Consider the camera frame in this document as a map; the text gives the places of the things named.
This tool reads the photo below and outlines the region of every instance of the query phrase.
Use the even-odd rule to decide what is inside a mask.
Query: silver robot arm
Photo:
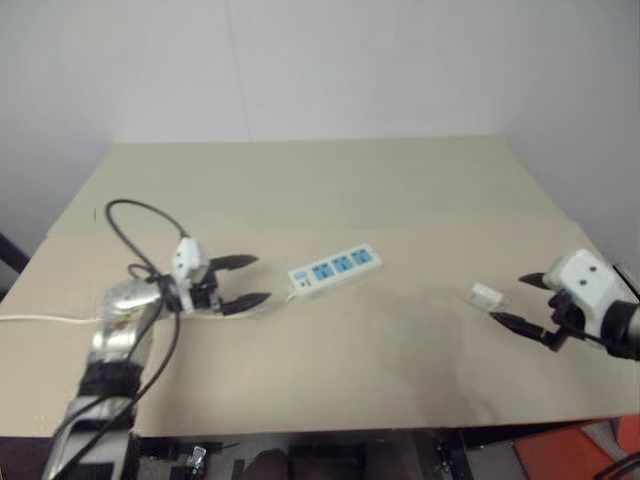
[[[113,219],[115,205],[129,204],[150,210],[171,222],[180,233],[172,261],[172,274],[163,275],[122,232]],[[218,270],[235,270],[257,261],[253,255],[210,259],[165,212],[137,200],[113,200],[105,208],[107,221],[143,264],[129,265],[134,277],[110,289],[104,313],[93,336],[85,373],[64,420],[54,432],[44,480],[120,480],[135,478],[136,441],[131,434],[138,400],[162,374],[175,350],[180,314],[196,310],[217,316],[250,310],[269,293],[248,293],[225,301],[218,295]],[[148,274],[140,278],[138,271]],[[141,384],[149,358],[156,321],[173,316],[175,331],[158,370]]]
[[[134,279],[107,292],[104,318],[93,336],[78,394],[53,436],[43,479],[134,476],[137,462],[130,429],[136,412],[122,412],[139,392],[153,323],[166,313],[156,284]],[[100,428],[116,418],[120,420],[72,470],[62,471]]]

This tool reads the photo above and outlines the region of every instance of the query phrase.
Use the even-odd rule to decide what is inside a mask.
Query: beige table
[[[132,255],[106,226],[110,199],[175,215],[214,255],[261,261],[225,295],[286,292],[286,272],[369,242],[380,271],[253,318],[186,319],[168,371],[141,402],[146,435],[440,427],[634,413],[633,362],[569,341],[558,354],[465,303],[475,281],[550,325],[548,295],[519,284],[593,248],[500,138],[116,145],[49,232],[0,314],[88,315]],[[163,268],[177,237],[123,208]],[[154,332],[146,373],[172,323]],[[0,324],[0,435],[47,435],[74,395],[91,326]]]

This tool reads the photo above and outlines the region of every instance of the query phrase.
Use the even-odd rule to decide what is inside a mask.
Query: power strip
[[[291,270],[289,279],[296,295],[304,296],[333,287],[381,266],[380,257],[365,243]]]

